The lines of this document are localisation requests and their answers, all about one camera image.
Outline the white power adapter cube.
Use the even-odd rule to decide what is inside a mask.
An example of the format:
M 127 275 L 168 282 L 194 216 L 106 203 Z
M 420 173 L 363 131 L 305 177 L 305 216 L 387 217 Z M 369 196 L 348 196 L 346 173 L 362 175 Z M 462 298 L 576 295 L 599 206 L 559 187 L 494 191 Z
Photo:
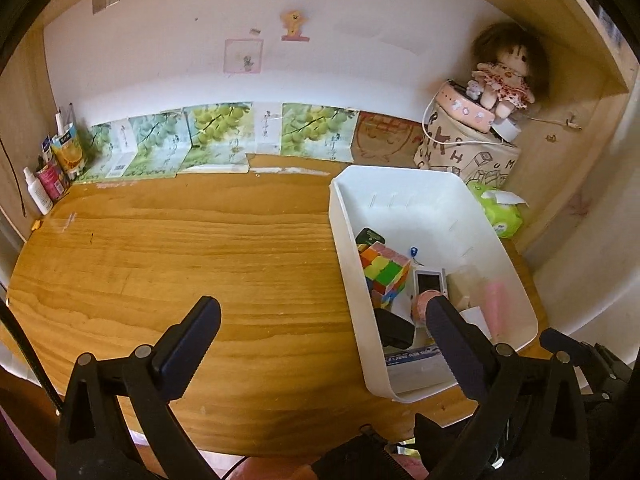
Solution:
M 480 307 L 467 308 L 463 311 L 460 311 L 460 314 L 462 318 L 464 318 L 465 322 L 475 325 L 480 329 L 480 331 L 485 335 L 487 339 L 492 339 L 491 332 L 485 320 L 483 311 Z

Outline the blue floss pick box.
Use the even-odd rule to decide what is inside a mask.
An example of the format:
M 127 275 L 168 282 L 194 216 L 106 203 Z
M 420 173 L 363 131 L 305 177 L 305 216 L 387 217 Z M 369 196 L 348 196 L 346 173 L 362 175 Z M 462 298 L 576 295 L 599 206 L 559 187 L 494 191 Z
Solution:
M 385 357 L 385 365 L 394 393 L 431 388 L 454 380 L 436 344 L 390 354 Z

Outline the black rectangular charger block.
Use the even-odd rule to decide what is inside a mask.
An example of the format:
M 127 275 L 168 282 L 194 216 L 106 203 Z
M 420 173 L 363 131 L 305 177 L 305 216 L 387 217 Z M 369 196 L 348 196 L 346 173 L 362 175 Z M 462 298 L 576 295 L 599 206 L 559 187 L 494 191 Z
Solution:
M 383 347 L 406 350 L 413 345 L 416 329 L 411 322 L 384 309 L 375 309 L 374 317 Z

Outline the colourful rubik's cube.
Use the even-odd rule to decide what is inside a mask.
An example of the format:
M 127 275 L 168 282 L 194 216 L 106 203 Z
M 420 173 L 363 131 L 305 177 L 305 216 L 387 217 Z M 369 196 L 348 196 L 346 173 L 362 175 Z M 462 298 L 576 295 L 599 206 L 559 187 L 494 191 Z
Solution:
M 406 287 L 411 260 L 380 242 L 360 244 L 358 252 L 372 306 L 390 310 Z

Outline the green and gold small bottle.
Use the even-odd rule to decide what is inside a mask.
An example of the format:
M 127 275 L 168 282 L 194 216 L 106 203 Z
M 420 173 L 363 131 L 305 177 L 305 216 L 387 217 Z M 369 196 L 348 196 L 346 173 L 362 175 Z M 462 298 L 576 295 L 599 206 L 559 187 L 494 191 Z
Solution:
M 357 246 L 371 246 L 375 243 L 385 244 L 385 237 L 373 231 L 371 228 L 363 228 L 356 235 L 355 240 Z

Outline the beige angular plastic case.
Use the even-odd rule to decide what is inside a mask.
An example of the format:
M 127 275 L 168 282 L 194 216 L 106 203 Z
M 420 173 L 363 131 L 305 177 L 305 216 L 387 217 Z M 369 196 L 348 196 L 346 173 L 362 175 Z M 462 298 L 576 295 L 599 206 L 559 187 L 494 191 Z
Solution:
M 478 307 L 483 299 L 483 278 L 475 266 L 459 266 L 447 273 L 448 298 L 458 311 Z

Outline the white handheld game console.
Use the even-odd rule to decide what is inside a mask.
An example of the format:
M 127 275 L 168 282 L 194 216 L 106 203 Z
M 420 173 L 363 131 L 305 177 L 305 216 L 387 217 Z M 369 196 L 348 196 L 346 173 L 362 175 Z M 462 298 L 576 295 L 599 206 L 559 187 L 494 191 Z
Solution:
M 447 296 L 447 280 L 445 271 L 431 270 L 427 268 L 419 268 L 413 271 L 413 284 L 416 289 L 416 296 L 427 292 L 428 290 L 436 290 Z

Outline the small blue pin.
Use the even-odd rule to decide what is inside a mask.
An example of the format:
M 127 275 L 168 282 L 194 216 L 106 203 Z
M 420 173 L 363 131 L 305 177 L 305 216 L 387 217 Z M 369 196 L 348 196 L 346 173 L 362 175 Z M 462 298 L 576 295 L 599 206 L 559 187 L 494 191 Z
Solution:
M 411 261 L 416 265 L 416 266 L 424 266 L 424 263 L 421 262 L 418 259 L 418 253 L 419 253 L 419 248 L 417 248 L 416 246 L 411 246 L 409 249 L 409 256 Z

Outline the white small bottle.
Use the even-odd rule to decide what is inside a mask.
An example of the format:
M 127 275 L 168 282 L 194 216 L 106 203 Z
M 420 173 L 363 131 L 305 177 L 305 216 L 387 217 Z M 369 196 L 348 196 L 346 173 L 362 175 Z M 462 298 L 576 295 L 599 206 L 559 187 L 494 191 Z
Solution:
M 46 189 L 43 187 L 40 180 L 34 175 L 32 170 L 28 167 L 23 168 L 23 174 L 27 184 L 27 189 L 30 197 L 36 204 L 38 210 L 42 214 L 48 214 L 53 208 L 53 202 L 50 199 Z

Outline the pink can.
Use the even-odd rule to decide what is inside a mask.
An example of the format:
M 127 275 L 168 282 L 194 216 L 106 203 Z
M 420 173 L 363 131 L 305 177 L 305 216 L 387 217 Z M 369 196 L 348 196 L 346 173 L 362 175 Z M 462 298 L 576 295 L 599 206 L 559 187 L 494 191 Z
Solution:
M 66 175 L 56 162 L 43 162 L 36 176 L 53 203 L 58 202 L 67 192 Z

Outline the beige letter-print fabric box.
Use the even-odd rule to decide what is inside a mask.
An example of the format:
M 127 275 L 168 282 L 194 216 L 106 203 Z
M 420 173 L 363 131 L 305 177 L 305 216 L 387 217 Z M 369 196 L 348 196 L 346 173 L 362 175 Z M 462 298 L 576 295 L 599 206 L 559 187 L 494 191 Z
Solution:
M 437 104 L 425 113 L 422 131 L 416 168 L 449 172 L 465 183 L 502 188 L 521 155 L 517 146 L 457 122 Z

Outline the orange juice carton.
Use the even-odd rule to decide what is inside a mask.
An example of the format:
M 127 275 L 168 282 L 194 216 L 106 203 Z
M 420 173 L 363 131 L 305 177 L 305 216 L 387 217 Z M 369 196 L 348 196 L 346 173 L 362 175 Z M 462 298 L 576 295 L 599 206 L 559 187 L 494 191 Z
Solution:
M 58 133 L 52 139 L 52 151 L 71 181 L 75 181 L 85 171 L 85 152 L 73 122 L 64 127 L 63 133 Z

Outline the brown cardboard sheet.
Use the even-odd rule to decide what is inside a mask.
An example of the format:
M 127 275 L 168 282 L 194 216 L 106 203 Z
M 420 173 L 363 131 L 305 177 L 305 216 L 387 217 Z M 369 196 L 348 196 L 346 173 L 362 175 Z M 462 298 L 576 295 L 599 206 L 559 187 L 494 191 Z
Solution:
M 360 112 L 352 138 L 352 159 L 357 165 L 414 168 L 413 157 L 422 140 L 418 122 Z

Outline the brown-haired plush doll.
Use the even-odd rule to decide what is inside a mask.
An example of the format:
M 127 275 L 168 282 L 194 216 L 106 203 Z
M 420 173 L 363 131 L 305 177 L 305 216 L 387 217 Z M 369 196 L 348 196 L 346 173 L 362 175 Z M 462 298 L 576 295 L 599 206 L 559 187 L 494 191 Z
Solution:
M 473 41 L 475 62 L 466 95 L 506 119 L 549 92 L 549 61 L 538 39 L 516 23 L 486 27 Z

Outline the pink square wall sticker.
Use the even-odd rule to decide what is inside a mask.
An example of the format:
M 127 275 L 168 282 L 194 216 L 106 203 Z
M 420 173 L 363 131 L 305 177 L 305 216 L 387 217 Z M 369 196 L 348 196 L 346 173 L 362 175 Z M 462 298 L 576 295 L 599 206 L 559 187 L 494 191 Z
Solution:
M 224 42 L 224 73 L 259 74 L 263 48 L 261 39 L 227 39 Z

